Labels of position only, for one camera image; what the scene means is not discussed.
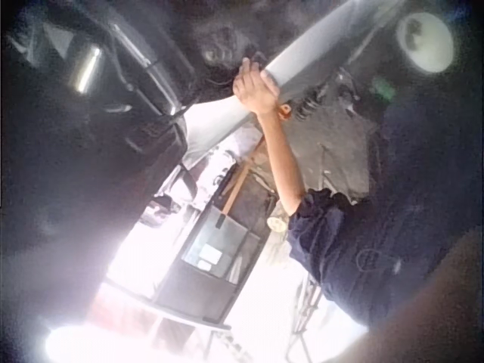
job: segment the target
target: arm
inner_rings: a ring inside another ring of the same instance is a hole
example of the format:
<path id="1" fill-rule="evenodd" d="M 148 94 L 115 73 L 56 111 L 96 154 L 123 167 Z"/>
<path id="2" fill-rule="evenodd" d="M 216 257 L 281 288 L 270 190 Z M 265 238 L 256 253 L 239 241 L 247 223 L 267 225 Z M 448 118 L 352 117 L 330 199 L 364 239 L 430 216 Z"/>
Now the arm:
<path id="1" fill-rule="evenodd" d="M 264 132 L 272 173 L 282 206 L 293 215 L 306 190 L 296 159 L 287 142 L 278 115 L 279 89 L 257 63 L 244 58 L 234 81 L 234 94 L 254 112 Z"/>

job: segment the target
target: dark blue shirt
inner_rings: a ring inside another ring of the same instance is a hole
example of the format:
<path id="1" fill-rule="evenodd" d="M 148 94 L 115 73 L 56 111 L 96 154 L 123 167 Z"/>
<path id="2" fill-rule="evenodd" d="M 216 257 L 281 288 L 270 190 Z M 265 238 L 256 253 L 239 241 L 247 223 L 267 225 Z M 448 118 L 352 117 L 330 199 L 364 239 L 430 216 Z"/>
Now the dark blue shirt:
<path id="1" fill-rule="evenodd" d="M 391 314 L 463 233 L 482 225 L 482 89 L 474 91 L 403 96 L 382 126 L 387 167 L 378 189 L 357 206 L 310 190 L 290 218 L 291 256 L 361 324 Z"/>

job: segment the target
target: coil spring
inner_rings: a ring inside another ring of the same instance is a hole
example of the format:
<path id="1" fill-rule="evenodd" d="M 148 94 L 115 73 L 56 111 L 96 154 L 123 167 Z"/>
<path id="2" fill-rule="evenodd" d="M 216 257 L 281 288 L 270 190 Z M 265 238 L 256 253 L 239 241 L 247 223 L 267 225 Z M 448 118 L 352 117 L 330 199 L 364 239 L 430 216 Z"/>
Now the coil spring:
<path id="1" fill-rule="evenodd" d="M 318 108 L 323 107 L 326 91 L 326 84 L 309 91 L 306 97 L 296 108 L 296 119 L 298 121 L 304 121 L 315 113 Z"/>

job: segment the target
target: car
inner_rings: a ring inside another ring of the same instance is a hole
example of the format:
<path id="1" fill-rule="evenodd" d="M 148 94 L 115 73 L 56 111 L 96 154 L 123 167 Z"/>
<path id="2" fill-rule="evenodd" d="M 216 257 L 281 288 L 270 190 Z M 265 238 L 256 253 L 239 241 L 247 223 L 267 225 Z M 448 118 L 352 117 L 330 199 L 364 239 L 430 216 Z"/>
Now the car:
<path id="1" fill-rule="evenodd" d="M 248 120 L 231 91 L 242 57 L 260 62 L 288 101 L 332 74 L 403 2 L 5 6 L 5 359 L 37 361 L 51 329 L 83 320 L 155 194 L 180 180 L 193 194 L 186 170 Z"/>

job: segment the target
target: hand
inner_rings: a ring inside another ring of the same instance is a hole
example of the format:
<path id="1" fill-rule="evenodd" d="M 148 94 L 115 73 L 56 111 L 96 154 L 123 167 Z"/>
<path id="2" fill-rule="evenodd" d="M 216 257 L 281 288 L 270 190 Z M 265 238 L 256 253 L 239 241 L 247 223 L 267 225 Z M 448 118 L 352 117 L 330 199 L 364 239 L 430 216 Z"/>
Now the hand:
<path id="1" fill-rule="evenodd" d="M 250 63 L 244 58 L 239 74 L 234 80 L 234 95 L 258 117 L 278 112 L 279 88 L 264 70 L 259 71 L 258 63 Z"/>

